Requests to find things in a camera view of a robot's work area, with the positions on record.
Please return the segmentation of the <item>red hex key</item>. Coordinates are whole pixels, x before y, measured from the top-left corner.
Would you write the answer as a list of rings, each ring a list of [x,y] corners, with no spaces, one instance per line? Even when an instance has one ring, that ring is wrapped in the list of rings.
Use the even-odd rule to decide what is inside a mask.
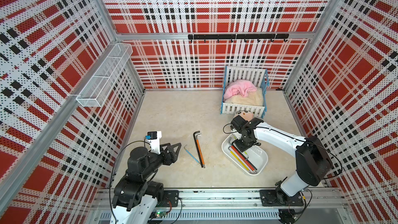
[[[256,169],[255,167],[246,159],[246,157],[244,157],[240,151],[238,151],[237,148],[235,148],[233,145],[230,146],[230,148],[233,150],[233,152],[236,154],[238,160],[240,161],[240,163],[243,165],[243,167],[245,169],[247,169],[250,172],[255,173]]]

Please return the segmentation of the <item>dark thin hex key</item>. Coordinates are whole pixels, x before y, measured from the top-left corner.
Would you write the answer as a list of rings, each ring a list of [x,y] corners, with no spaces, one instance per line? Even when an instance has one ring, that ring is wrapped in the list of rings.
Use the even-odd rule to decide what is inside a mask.
[[[246,156],[240,152],[237,147],[234,145],[234,142],[231,145],[232,149],[238,154],[238,156],[243,160],[244,164],[248,166],[252,171],[257,172],[257,168],[248,160]]]

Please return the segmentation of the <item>yellow hex key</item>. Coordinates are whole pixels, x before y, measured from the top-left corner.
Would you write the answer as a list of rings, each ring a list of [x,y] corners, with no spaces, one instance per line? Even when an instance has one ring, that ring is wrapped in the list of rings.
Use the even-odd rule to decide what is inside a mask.
[[[251,172],[251,170],[240,160],[240,158],[233,152],[230,150],[230,153],[232,154],[232,156],[240,163],[240,165],[247,170],[249,173]]]

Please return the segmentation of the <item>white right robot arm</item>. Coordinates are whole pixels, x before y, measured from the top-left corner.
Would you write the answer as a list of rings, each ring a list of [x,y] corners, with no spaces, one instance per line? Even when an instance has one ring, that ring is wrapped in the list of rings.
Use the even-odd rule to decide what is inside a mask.
[[[269,143],[295,159],[296,170],[292,175],[276,184],[271,191],[271,199],[266,205],[293,205],[294,197],[308,186],[317,186],[333,168],[328,151],[316,136],[305,138],[279,130],[259,118],[245,120],[236,116],[230,123],[232,133],[238,135],[232,147],[240,153],[260,141]]]

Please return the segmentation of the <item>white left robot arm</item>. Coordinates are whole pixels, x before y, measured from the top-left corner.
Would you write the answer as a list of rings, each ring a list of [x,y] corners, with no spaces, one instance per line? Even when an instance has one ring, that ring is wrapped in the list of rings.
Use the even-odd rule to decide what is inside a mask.
[[[122,224],[127,218],[138,218],[145,224],[152,210],[164,201],[164,186],[153,179],[160,166],[177,162],[181,144],[166,143],[159,146],[160,153],[154,153],[146,146],[139,146],[130,152],[127,169],[112,189],[109,196],[112,224]]]

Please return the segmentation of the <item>white plastic storage tray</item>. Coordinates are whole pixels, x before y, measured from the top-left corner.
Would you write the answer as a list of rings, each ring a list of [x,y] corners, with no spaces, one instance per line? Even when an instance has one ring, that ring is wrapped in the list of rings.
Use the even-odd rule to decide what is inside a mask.
[[[222,152],[246,175],[259,175],[268,164],[268,154],[259,146],[252,146],[246,151],[239,151],[234,145],[236,140],[237,137],[234,134],[229,134],[221,144]]]

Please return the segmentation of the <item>light blue hex key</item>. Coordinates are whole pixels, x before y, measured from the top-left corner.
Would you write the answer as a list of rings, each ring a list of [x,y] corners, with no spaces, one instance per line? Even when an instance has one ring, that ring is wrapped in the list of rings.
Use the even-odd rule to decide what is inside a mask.
[[[186,153],[196,162],[201,166],[201,163],[199,162],[199,160],[187,149],[187,145],[185,145],[184,150],[186,151]]]

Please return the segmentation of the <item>long black hex key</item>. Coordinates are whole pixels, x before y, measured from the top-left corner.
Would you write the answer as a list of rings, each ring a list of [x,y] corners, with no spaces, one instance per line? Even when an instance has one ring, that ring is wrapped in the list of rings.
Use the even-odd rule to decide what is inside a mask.
[[[199,151],[198,151],[198,145],[197,145],[197,142],[196,142],[196,137],[197,137],[197,135],[198,135],[199,133],[201,133],[201,132],[200,132],[200,131],[194,132],[194,133],[193,133],[193,138],[194,138],[195,146],[196,146],[197,153],[198,153],[198,156],[199,156],[199,162],[201,163],[200,155],[199,155]]]

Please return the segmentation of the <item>orange hex key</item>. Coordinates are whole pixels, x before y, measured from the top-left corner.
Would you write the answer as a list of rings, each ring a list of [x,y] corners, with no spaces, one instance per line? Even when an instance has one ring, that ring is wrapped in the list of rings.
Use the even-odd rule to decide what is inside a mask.
[[[202,136],[201,133],[199,133],[199,134],[197,135],[197,137],[196,137],[196,142],[197,142],[197,145],[198,145],[198,151],[199,151],[199,155],[200,155],[201,166],[202,166],[202,168],[205,169],[204,157],[203,157],[202,150],[201,150],[201,146],[200,146],[200,142],[199,142],[199,137],[200,137],[200,136]]]

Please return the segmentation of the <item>small plush doll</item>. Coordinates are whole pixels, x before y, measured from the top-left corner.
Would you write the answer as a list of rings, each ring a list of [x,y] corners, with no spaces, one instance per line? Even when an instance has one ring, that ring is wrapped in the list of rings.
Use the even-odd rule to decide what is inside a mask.
[[[246,110],[236,112],[234,117],[236,116],[241,116],[244,120],[248,122],[250,122],[254,118],[254,114]]]

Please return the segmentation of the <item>cream fluffy blanket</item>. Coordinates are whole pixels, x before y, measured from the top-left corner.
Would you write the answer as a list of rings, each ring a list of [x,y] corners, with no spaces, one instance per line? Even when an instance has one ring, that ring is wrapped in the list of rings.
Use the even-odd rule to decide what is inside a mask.
[[[248,92],[246,97],[238,94],[228,98],[224,102],[239,105],[263,106],[263,101],[263,91],[261,88],[257,88],[256,91]]]

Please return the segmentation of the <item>blue white toy crib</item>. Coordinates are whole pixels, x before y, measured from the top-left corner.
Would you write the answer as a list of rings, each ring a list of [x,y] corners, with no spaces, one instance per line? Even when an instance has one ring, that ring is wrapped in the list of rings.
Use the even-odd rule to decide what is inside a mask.
[[[268,86],[266,69],[226,66],[220,113],[247,111],[263,118],[267,111],[265,95]]]

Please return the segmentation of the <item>pink towel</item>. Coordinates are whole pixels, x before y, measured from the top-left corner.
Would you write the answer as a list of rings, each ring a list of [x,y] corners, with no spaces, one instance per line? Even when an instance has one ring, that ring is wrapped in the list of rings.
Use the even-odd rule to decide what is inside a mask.
[[[227,85],[224,91],[223,99],[227,100],[228,98],[238,94],[246,97],[248,92],[253,92],[256,90],[257,87],[251,81],[239,79]]]

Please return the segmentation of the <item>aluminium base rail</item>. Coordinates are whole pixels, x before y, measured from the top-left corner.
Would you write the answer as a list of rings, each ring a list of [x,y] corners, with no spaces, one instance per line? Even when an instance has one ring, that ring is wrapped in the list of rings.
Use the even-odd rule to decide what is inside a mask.
[[[112,194],[101,190],[88,224],[284,223],[353,224],[337,188],[307,188],[282,205],[272,188],[167,188],[164,199],[143,196],[130,211],[112,208]]]

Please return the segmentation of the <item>black hook rail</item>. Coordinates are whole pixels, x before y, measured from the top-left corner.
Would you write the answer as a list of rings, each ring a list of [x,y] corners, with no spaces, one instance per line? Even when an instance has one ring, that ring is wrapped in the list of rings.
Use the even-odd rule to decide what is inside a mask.
[[[188,40],[276,40],[286,41],[289,34],[189,34]]]

